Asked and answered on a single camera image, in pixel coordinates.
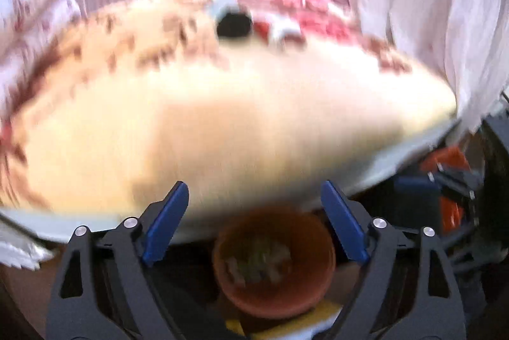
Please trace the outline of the red and white wrapper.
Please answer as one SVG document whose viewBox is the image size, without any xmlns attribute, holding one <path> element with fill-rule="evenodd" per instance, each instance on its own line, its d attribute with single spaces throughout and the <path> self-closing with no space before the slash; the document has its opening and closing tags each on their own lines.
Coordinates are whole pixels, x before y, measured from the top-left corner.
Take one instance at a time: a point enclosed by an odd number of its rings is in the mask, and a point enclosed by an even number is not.
<svg viewBox="0 0 509 340">
<path fill-rule="evenodd" d="M 253 21 L 253 30 L 267 45 L 278 47 L 282 47 L 286 43 L 295 43 L 298 46 L 306 45 L 306 38 L 299 23 L 292 19 L 256 19 Z"/>
</svg>

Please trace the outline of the grey cardboard tube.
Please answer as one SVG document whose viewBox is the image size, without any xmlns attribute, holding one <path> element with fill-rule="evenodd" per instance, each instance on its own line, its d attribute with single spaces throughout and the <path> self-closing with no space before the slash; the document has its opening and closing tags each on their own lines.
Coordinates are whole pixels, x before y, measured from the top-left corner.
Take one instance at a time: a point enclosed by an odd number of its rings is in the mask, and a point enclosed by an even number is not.
<svg viewBox="0 0 509 340">
<path fill-rule="evenodd" d="M 252 32 L 253 20 L 237 0 L 214 0 L 207 7 L 207 12 L 216 23 L 219 39 L 240 39 Z"/>
</svg>

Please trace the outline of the yellow floral bed blanket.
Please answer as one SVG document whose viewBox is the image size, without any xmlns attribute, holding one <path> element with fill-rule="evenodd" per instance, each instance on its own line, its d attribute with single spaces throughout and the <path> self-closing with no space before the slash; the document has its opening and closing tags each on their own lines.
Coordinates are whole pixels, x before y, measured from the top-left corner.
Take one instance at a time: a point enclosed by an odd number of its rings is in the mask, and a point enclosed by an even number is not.
<svg viewBox="0 0 509 340">
<path fill-rule="evenodd" d="M 214 0 L 136 0 L 67 25 L 1 129 L 1 205 L 136 214 L 176 181 L 189 215 L 313 191 L 455 117 L 448 83 L 337 7 L 243 0 L 306 45 L 217 37 Z"/>
</svg>

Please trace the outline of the right sheer curtain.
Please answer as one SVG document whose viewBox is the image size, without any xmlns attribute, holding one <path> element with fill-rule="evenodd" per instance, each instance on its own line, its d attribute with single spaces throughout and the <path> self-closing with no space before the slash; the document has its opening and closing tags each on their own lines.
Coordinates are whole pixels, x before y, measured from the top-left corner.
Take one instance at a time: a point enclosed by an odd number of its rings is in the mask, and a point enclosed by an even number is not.
<svg viewBox="0 0 509 340">
<path fill-rule="evenodd" d="M 476 131 L 508 83 L 508 0 L 349 0 L 364 33 L 443 75 L 460 130 Z"/>
</svg>

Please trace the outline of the folded white floral quilt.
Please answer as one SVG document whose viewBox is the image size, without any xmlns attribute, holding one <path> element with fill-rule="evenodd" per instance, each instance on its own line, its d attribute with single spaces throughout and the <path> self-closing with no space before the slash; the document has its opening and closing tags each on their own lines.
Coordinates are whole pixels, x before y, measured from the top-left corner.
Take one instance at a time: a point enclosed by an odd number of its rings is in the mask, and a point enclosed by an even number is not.
<svg viewBox="0 0 509 340">
<path fill-rule="evenodd" d="M 58 34 L 81 18 L 76 0 L 1 0 L 1 118 L 22 91 Z"/>
</svg>

